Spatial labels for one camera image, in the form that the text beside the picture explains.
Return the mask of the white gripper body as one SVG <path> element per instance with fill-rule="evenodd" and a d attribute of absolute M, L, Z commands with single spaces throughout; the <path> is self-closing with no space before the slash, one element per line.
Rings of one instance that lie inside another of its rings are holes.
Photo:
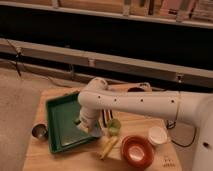
<path fill-rule="evenodd" d="M 82 107 L 79 114 L 79 128 L 87 130 L 87 132 L 93 137 L 101 137 L 103 135 L 103 131 L 98 126 L 99 117 L 99 110 Z"/>

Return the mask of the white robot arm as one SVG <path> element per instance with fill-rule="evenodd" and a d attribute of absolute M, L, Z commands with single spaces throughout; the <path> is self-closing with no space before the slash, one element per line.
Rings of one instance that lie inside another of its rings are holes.
<path fill-rule="evenodd" d="M 186 91 L 117 92 L 105 79 L 92 79 L 79 93 L 80 120 L 90 129 L 99 111 L 148 115 L 183 122 L 200 129 L 192 171 L 213 171 L 213 93 Z"/>

